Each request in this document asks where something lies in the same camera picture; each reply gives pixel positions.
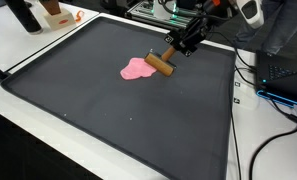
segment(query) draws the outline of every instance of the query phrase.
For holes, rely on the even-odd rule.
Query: white table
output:
[[[167,32],[160,28],[110,15],[100,14],[99,16],[139,25],[158,32]],[[17,71],[58,43],[59,41],[29,58],[20,66],[14,68],[11,73]],[[232,50],[230,47],[208,41],[203,43]],[[248,63],[253,62],[255,58],[253,53],[246,51],[240,51],[240,55]],[[240,87],[235,87],[234,93],[234,96],[240,99],[241,103],[234,104],[233,111],[242,176],[243,180],[246,180],[248,179],[249,161],[254,150],[268,137],[292,130],[295,124],[276,112],[266,100],[257,97],[254,94],[254,89],[244,84],[238,75],[236,75],[235,81],[241,83]],[[166,179],[151,168],[9,94],[1,87],[0,114],[103,179]],[[230,135],[227,180],[238,179],[236,167],[234,141],[232,135]],[[261,152],[254,166],[254,179],[297,180],[297,134],[276,140]]]
[[[0,69],[3,71],[25,60],[27,57],[99,14],[95,11],[61,3],[60,7],[66,8],[73,16],[76,16],[79,10],[85,12],[85,15],[76,25],[51,31],[43,17],[43,13],[46,10],[37,1],[30,0],[29,2],[33,4],[33,7],[30,8],[31,12],[43,28],[43,32],[39,35],[29,35],[8,6],[0,8]]]

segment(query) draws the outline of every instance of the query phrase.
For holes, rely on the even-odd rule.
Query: play dough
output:
[[[142,58],[132,58],[128,66],[120,71],[122,78],[125,80],[137,79],[140,77],[150,77],[156,69],[147,64]]]

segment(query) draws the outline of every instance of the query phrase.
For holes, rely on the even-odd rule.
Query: white container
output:
[[[173,16],[173,14],[168,13],[164,7],[161,5],[159,2],[160,0],[154,0],[154,7],[153,7],[153,15],[157,19],[162,19],[162,20],[169,20]],[[171,0],[166,3],[166,7],[168,9],[174,11],[176,8],[176,0]]]
[[[75,19],[71,12],[65,8],[60,8],[60,10],[61,13],[55,15],[50,15],[48,12],[44,13],[44,18],[46,19],[51,30],[55,31],[70,25],[76,26]]]

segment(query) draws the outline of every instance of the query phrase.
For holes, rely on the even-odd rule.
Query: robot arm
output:
[[[251,27],[258,28],[264,23],[261,0],[204,0],[199,16],[194,17],[185,29],[171,30],[164,40],[189,57],[213,26],[223,24],[224,18],[236,16],[238,9]]]

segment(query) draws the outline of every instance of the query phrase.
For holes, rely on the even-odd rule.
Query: black cable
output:
[[[237,69],[239,69],[239,70],[245,70],[245,71],[247,71],[247,72],[249,72],[249,73],[252,73],[252,74],[255,73],[255,71],[254,71],[253,69],[249,69],[249,68],[237,68]]]
[[[272,97],[266,92],[266,96],[268,97],[268,99],[272,102],[272,104],[275,106],[276,110],[281,113],[282,115],[284,115],[286,118],[294,121],[295,123],[297,123],[297,116],[293,115],[293,114],[288,114],[288,113],[285,113],[284,111],[282,111],[278,106],[277,104],[275,103],[275,101],[272,99]],[[278,134],[278,135],[275,135],[269,139],[267,139],[264,143],[262,143],[258,148],[257,150],[255,151],[255,153],[253,154],[252,158],[251,158],[251,161],[250,161],[250,167],[249,167],[249,180],[252,180],[252,174],[253,174],[253,167],[254,167],[254,163],[255,163],[255,160],[256,160],[256,157],[257,155],[259,154],[259,152],[268,144],[270,143],[271,141],[273,141],[274,139],[277,139],[279,137],[282,137],[282,136],[287,136],[287,135],[291,135],[291,134],[294,134],[297,132],[297,127],[290,131],[290,132],[286,132],[286,133],[282,133],[282,134]]]
[[[229,88],[228,88],[228,97],[229,97],[230,116],[231,116],[231,122],[232,122],[232,131],[233,131],[234,140],[235,140],[235,149],[236,149],[237,164],[238,164],[238,174],[239,174],[239,180],[241,180],[241,166],[240,166],[238,142],[237,142],[237,135],[236,135],[236,129],[235,129],[235,121],[234,121],[234,116],[233,116],[233,111],[232,111],[231,88],[233,88],[233,86],[232,86],[233,81],[234,81],[234,76],[231,77],[231,80],[230,80],[230,83],[229,83],[230,85],[229,85]]]
[[[186,13],[179,13],[179,12],[173,12],[173,10],[168,9],[168,7],[166,6],[166,2],[165,0],[158,0],[161,2],[162,7],[165,9],[165,11],[167,11],[170,14],[174,14],[176,16],[182,16],[182,17],[191,17],[191,18],[208,18],[208,19],[213,19],[213,20],[217,20],[217,21],[228,21],[231,18],[227,17],[227,18],[222,18],[222,17],[218,17],[218,16],[213,16],[213,15],[206,15],[206,14],[186,14]]]
[[[219,34],[220,36],[222,36],[224,39],[226,39],[226,41],[234,48],[238,58],[240,59],[240,61],[247,67],[249,67],[250,69],[253,69],[254,71],[256,71],[256,68],[254,66],[251,66],[249,64],[247,64],[240,56],[239,52],[238,52],[238,49],[237,47],[235,46],[234,43],[232,43],[225,35],[223,35],[222,33],[220,32],[208,32],[208,33],[214,33],[214,34]]]
[[[255,151],[254,155],[252,156],[251,158],[251,161],[250,161],[250,167],[249,167],[249,180],[252,180],[252,174],[253,174],[253,167],[254,167],[254,163],[255,163],[255,160],[256,160],[256,157],[257,155],[259,154],[259,152],[267,145],[269,144],[271,141],[277,139],[277,138],[280,138],[280,137],[283,137],[283,136],[287,136],[287,135],[291,135],[291,134],[294,134],[297,132],[297,127],[292,130],[292,131],[289,131],[289,132],[286,132],[286,133],[282,133],[282,134],[278,134],[278,135],[275,135],[269,139],[267,139],[264,143],[262,143],[258,149]]]
[[[238,74],[239,74],[239,76],[241,77],[242,80],[244,80],[246,83],[248,83],[248,84],[250,84],[250,85],[255,86],[254,83],[248,81],[248,80],[241,74],[241,72],[239,71],[239,68],[237,68],[237,66],[235,66],[235,71],[238,72]]]
[[[215,32],[215,26],[212,26],[211,27],[211,30],[210,30],[210,32]],[[211,40],[211,38],[214,36],[214,33],[211,33],[211,35],[208,37],[208,41],[210,41]]]

